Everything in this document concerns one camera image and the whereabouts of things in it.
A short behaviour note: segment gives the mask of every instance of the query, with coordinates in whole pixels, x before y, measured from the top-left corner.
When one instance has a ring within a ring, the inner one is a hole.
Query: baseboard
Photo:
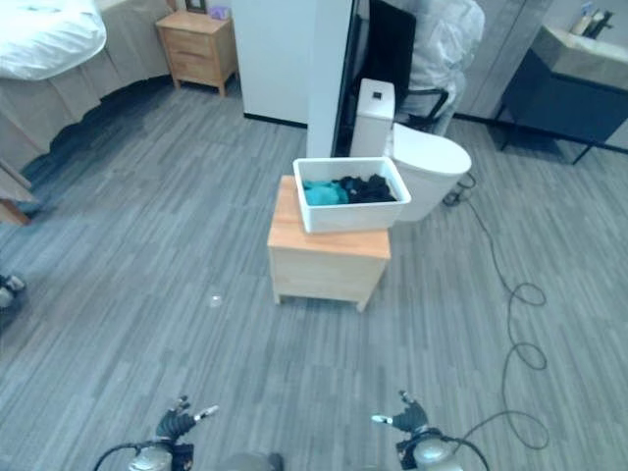
[[[265,121],[266,123],[273,123],[274,125],[292,126],[293,128],[302,128],[307,130],[305,123],[298,123],[297,121],[278,120],[277,118],[270,118],[268,116],[253,115],[251,113],[244,113],[244,118],[249,120]]]
[[[498,121],[493,118],[480,118],[478,116],[465,115],[464,113],[455,113],[453,117],[458,120],[471,121],[473,123],[482,123],[483,125],[493,126],[496,128],[513,129],[515,127],[514,123],[509,123],[506,121]],[[517,125],[516,127],[525,132],[532,132],[532,133],[536,133],[540,135],[546,135],[547,137],[552,137],[554,139],[564,139],[564,140],[569,140],[571,142],[578,142],[579,144],[584,144],[584,145],[591,144],[594,147],[598,147],[600,149],[612,150],[613,152],[619,152],[621,154],[628,154],[628,149],[617,147],[615,145],[606,144],[603,142],[588,142],[586,140],[575,139],[573,137],[568,137],[566,135],[558,134],[556,132],[537,130],[535,128],[530,128],[527,126]]]

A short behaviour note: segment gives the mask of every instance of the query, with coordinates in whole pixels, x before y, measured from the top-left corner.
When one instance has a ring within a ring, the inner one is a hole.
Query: nightstand
[[[208,15],[178,11],[156,23],[175,88],[181,80],[217,86],[225,96],[225,82],[237,73],[234,23]]]
[[[283,176],[268,234],[273,295],[353,301],[362,312],[391,259],[389,233],[309,234],[294,177]]]

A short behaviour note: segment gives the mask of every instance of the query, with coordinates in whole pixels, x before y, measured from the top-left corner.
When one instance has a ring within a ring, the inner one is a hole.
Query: wooden stool
[[[282,295],[357,302],[362,312],[391,259],[387,230],[308,234],[294,177],[283,176],[268,251],[275,302]]]

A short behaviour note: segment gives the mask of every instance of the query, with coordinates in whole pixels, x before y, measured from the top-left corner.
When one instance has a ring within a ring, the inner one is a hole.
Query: black cable
[[[511,288],[508,282],[506,281],[505,276],[503,275],[503,272],[501,270],[501,267],[499,266],[499,263],[497,262],[495,241],[493,239],[493,236],[491,235],[487,226],[484,224],[484,221],[480,217],[480,214],[478,213],[475,206],[469,201],[469,198],[463,197],[463,193],[465,189],[471,189],[477,184],[477,181],[472,175],[467,174],[467,177],[471,179],[471,184],[458,183],[459,189],[453,190],[450,194],[448,194],[443,200],[443,204],[447,207],[455,207],[461,203],[466,203],[467,205],[469,205],[469,207],[473,211],[473,214],[476,220],[478,221],[478,224],[480,225],[480,228],[482,229],[482,232],[486,235],[487,239],[489,240],[489,247],[491,249],[491,258],[493,260],[493,266],[496,269],[497,276],[499,277],[499,281],[501,282],[501,285],[509,294],[506,326],[507,326],[507,331],[508,331],[508,339],[510,340],[510,350],[506,354],[506,357],[503,362],[503,367],[501,369],[501,405],[503,407],[503,410],[496,414],[491,415],[490,417],[484,419],[482,422],[473,426],[471,429],[469,429],[469,431],[466,434],[464,434],[461,440],[466,441],[466,439],[469,436],[471,436],[471,434],[473,434],[475,431],[477,431],[481,427],[484,427],[486,424],[488,424],[489,422],[492,422],[498,417],[505,416],[506,419],[508,420],[508,425],[510,426],[510,429],[512,430],[517,440],[519,440],[521,444],[523,444],[524,446],[530,449],[535,449],[535,450],[544,449],[550,444],[550,431],[548,430],[548,427],[546,427],[546,425],[543,422],[541,422],[541,420],[539,420],[537,417],[527,412],[508,408],[508,401],[506,397],[506,380],[507,380],[507,374],[508,374],[508,367],[510,365],[510,359],[512,358],[513,353],[516,353],[519,359],[527,367],[531,368],[532,370],[543,371],[548,368],[548,358],[546,357],[546,355],[543,353],[543,351],[538,345],[535,345],[528,341],[517,340],[514,334],[512,333],[512,316],[513,316],[512,305],[515,299],[517,299],[523,304],[528,304],[530,306],[535,306],[535,307],[544,306],[547,303],[548,299],[545,292],[539,286],[533,283],[524,282],[524,283],[520,283],[516,285],[514,288]],[[529,356],[526,356],[524,354],[524,350],[532,350],[533,354],[536,354],[538,357],[538,360],[540,361],[533,361],[532,359],[530,359]],[[512,420],[513,416],[525,417],[526,419],[534,422],[543,430],[544,439],[539,444],[533,444],[533,443],[528,442],[526,439],[524,439],[521,436],[521,434],[515,427],[515,424]],[[461,445],[466,445],[466,444],[459,443],[453,452],[456,453]]]
[[[456,449],[459,449],[462,445],[468,446],[473,451],[475,451],[475,454],[477,454],[480,457],[480,459],[482,460],[482,464],[484,464],[485,469],[487,471],[491,471],[491,467],[489,466],[489,462],[487,461],[486,456],[472,442],[469,442],[468,440],[465,440],[465,439],[455,439],[453,437],[442,437],[441,440],[443,442],[456,442],[458,444],[458,447]]]
[[[102,453],[100,458],[98,458],[98,461],[96,462],[96,465],[94,466],[93,471],[98,471],[98,468],[100,467],[100,465],[107,458],[107,456],[109,456],[111,453],[114,453],[116,451],[119,451],[121,449],[126,449],[126,448],[135,448],[135,456],[137,456],[139,452],[141,451],[141,444],[120,444],[120,445],[112,446],[107,451]]]

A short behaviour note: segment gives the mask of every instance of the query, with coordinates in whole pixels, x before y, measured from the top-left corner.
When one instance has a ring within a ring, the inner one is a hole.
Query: white toilet
[[[394,94],[390,83],[368,80],[368,92],[358,101],[352,157],[391,157],[396,164],[412,201],[399,216],[400,221],[419,221],[427,216],[471,169],[471,157],[458,144],[439,135],[393,125]],[[386,134],[379,132],[389,130]]]
[[[394,160],[403,182],[412,195],[398,219],[425,218],[471,169],[471,157],[458,144],[439,135],[428,134],[395,123],[392,145],[385,155]]]

